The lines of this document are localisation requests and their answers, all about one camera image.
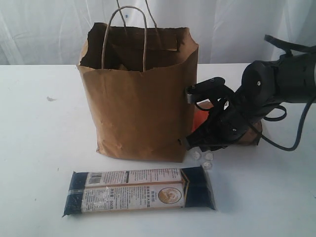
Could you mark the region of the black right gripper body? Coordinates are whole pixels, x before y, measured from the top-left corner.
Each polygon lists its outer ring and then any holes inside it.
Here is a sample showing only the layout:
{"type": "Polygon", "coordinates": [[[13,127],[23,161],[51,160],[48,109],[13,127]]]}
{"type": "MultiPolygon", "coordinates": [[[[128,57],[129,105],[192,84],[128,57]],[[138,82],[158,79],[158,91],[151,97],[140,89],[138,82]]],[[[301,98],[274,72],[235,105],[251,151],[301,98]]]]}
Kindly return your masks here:
{"type": "Polygon", "coordinates": [[[225,148],[237,141],[250,128],[252,116],[252,103],[242,99],[234,99],[229,102],[229,106],[224,109],[222,104],[213,105],[208,110],[208,118],[198,128],[203,134],[206,144],[222,146],[225,148]]]}

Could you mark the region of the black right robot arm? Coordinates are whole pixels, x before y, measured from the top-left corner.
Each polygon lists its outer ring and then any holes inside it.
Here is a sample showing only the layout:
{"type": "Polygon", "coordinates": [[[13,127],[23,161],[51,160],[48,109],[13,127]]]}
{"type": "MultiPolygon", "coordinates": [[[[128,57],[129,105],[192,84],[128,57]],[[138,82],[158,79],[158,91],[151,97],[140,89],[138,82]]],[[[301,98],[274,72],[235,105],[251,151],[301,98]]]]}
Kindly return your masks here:
{"type": "Polygon", "coordinates": [[[254,61],[249,64],[241,79],[241,86],[232,91],[221,77],[214,77],[186,89],[187,102],[197,104],[209,99],[212,108],[208,117],[194,132],[179,140],[187,150],[199,147],[202,151],[216,151],[239,141],[252,129],[284,151],[295,150],[301,140],[307,112],[316,101],[316,57],[311,53],[299,56],[281,56],[277,61],[254,61]],[[285,108],[286,103],[304,103],[295,142],[292,147],[281,146],[254,127],[273,109],[285,108]]]}

